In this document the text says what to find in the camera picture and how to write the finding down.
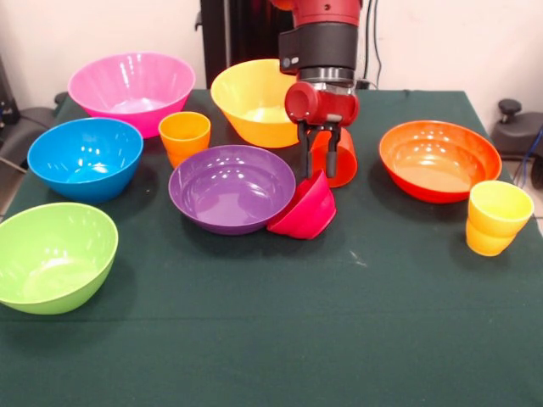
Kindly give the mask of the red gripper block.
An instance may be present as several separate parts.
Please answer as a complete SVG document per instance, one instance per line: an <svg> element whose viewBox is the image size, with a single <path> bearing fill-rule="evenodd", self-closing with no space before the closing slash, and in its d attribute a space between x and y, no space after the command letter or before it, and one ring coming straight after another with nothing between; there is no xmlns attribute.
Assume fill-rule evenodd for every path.
<svg viewBox="0 0 543 407"><path fill-rule="evenodd" d="M327 147L327 178L337 173L338 145L341 127L351 125L360 110L359 99L350 87L335 86L324 82L296 81L285 96L285 110L289 119L298 123L297 134L301 146L301 176L312 177L311 146L315 126L325 125L330 132Z"/></svg>

